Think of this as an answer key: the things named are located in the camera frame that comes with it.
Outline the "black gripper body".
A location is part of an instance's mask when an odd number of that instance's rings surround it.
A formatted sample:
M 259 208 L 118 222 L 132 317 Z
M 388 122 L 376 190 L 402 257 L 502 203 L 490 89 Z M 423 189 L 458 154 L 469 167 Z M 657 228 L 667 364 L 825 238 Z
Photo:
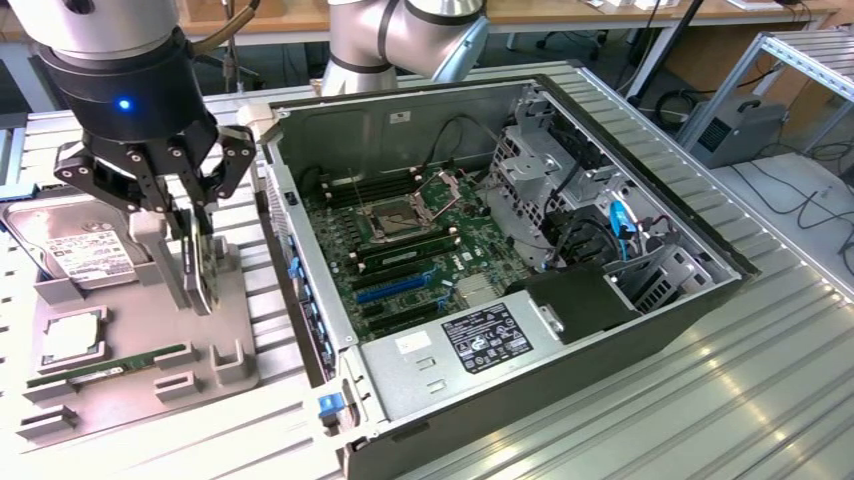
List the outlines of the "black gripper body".
M 114 143 L 166 141 L 194 146 L 218 137 L 191 60 L 190 41 L 175 28 L 139 56 L 92 60 L 43 45 L 39 54 L 86 135 Z

